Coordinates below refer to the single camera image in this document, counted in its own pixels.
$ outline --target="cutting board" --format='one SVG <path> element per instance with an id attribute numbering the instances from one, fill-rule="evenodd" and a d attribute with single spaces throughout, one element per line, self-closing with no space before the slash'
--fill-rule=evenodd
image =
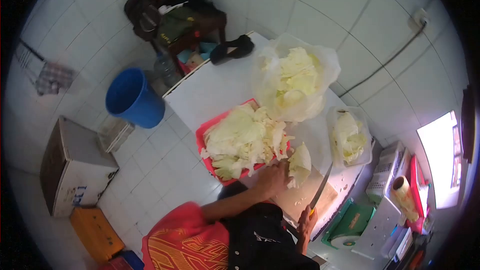
<path id="1" fill-rule="evenodd" d="M 324 176 L 314 167 L 311 167 L 311 173 L 308 179 L 301 187 L 288 189 L 277 195 L 272 200 L 283 210 L 288 219 L 297 224 L 298 219 L 307 204 L 312 201 Z M 325 189 L 320 195 L 315 207 L 317 208 L 318 219 L 321 219 L 339 194 L 330 183 L 327 183 Z"/>

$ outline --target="cabbage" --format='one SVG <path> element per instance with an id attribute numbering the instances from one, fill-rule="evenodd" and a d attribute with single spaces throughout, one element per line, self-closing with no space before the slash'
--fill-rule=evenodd
<path id="1" fill-rule="evenodd" d="M 339 137 L 339 140 L 335 141 L 342 145 L 341 156 L 347 164 L 351 164 L 362 155 L 363 147 L 367 143 L 367 137 L 360 132 L 362 123 L 356 122 L 353 116 L 345 111 L 338 118 L 334 129 Z"/>
<path id="2" fill-rule="evenodd" d="M 275 105 L 280 108 L 289 108 L 305 96 L 318 91 L 319 70 L 318 59 L 308 54 L 302 47 L 292 48 L 289 54 L 279 59 L 281 77 L 276 83 Z M 266 60 L 263 70 L 267 70 L 272 63 Z"/>
<path id="3" fill-rule="evenodd" d="M 310 153 L 302 142 L 297 147 L 292 156 L 288 159 L 290 166 L 288 167 L 288 176 L 293 179 L 288 183 L 288 188 L 298 188 L 310 175 L 312 171 L 312 160 L 310 159 Z"/>
<path id="4" fill-rule="evenodd" d="M 278 160 L 287 158 L 287 142 L 294 137 L 285 136 L 285 126 L 272 120 L 265 107 L 236 106 L 204 133 L 206 148 L 200 155 L 212 159 L 215 174 L 225 181 L 240 178 L 244 168 L 251 176 L 255 164 L 268 163 L 274 155 Z"/>

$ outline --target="electrical outlet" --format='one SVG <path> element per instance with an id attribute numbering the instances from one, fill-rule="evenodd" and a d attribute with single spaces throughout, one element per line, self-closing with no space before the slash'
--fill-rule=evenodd
<path id="1" fill-rule="evenodd" d="M 408 27 L 410 27 L 410 29 L 416 33 L 422 28 L 423 24 L 425 24 L 426 27 L 429 21 L 430 19 L 427 12 L 421 8 L 418 9 L 413 16 L 408 19 Z"/>

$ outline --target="pink container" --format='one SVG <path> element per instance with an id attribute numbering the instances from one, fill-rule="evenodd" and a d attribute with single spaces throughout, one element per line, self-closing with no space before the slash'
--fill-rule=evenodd
<path id="1" fill-rule="evenodd" d="M 244 103 L 242 103 L 241 105 L 244 105 L 248 102 L 251 102 L 253 101 L 255 104 L 257 104 L 257 102 L 255 101 L 255 99 L 249 99 L 247 101 L 245 101 Z M 197 129 L 197 131 L 195 132 L 195 136 L 197 138 L 197 146 L 198 146 L 198 153 L 201 153 L 202 152 L 202 148 L 206 148 L 206 145 L 205 145 L 205 141 L 204 141 L 204 134 L 205 132 L 211 128 L 213 125 L 219 123 L 223 118 L 227 117 L 230 113 L 230 110 L 224 112 L 224 113 L 221 113 L 220 115 L 218 115 L 217 117 L 214 117 L 213 119 L 211 120 L 208 120 L 207 122 L 203 123 L 202 125 L 200 125 L 200 128 Z M 290 148 L 290 141 L 288 141 L 286 143 L 286 149 L 288 150 Z M 205 167 L 208 169 L 208 171 L 210 171 L 210 173 L 213 175 L 213 177 L 215 177 L 216 179 L 218 179 L 218 181 L 224 185 L 224 186 L 228 186 L 230 185 L 231 183 L 237 181 L 238 179 L 236 178 L 232 178 L 230 180 L 227 180 L 227 181 L 224 181 L 222 180 L 221 177 L 218 177 L 216 174 L 215 174 L 215 167 L 212 166 L 212 159 L 211 158 L 207 158 L 207 159 L 203 159 L 203 162 L 205 163 Z M 262 166 L 264 166 L 265 163 L 260 163 L 260 164 L 255 164 L 253 166 L 254 170 L 257 170 L 259 168 L 261 168 Z M 242 177 L 245 177 L 248 175 L 248 169 L 247 168 L 244 168 L 240 174 L 240 178 Z"/>

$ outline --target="plastic bag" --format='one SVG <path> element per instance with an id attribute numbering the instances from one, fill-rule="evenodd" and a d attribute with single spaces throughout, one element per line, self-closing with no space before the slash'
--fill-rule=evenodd
<path id="1" fill-rule="evenodd" d="M 309 56 L 317 58 L 317 79 L 315 93 L 307 95 L 301 90 L 294 89 L 289 96 L 295 98 L 295 103 L 290 106 L 280 106 L 276 101 L 278 86 L 281 79 L 280 58 L 289 54 L 292 48 L 302 47 Z M 255 100 L 260 106 L 268 109 L 268 115 L 276 121 L 302 122 L 317 116 L 325 107 L 323 94 L 328 86 L 337 80 L 340 74 L 340 64 L 337 53 L 332 48 L 320 45 L 310 45 L 294 36 L 283 33 L 278 39 L 255 52 L 251 85 Z"/>

